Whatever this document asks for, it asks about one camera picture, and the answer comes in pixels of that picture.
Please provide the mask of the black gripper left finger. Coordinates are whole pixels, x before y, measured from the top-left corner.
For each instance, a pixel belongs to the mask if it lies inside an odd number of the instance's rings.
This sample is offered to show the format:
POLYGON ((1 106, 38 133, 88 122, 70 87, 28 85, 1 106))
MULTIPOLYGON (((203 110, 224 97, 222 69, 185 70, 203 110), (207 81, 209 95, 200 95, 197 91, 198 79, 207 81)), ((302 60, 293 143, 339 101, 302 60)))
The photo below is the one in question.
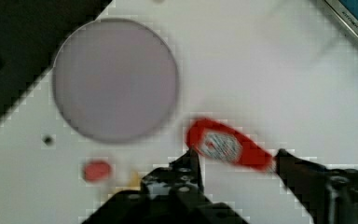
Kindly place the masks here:
POLYGON ((249 224, 225 203, 204 194, 195 150, 154 169, 138 190, 122 190, 82 224, 249 224))

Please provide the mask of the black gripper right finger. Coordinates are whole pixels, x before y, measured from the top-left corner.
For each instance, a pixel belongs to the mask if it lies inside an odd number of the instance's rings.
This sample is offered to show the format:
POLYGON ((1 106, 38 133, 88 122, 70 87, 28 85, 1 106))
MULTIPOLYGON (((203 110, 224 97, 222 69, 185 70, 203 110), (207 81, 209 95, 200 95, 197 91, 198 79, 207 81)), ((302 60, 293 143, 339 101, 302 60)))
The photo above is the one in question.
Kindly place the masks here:
POLYGON ((312 217, 313 224, 358 224, 358 170, 329 169, 284 149, 275 173, 312 217))

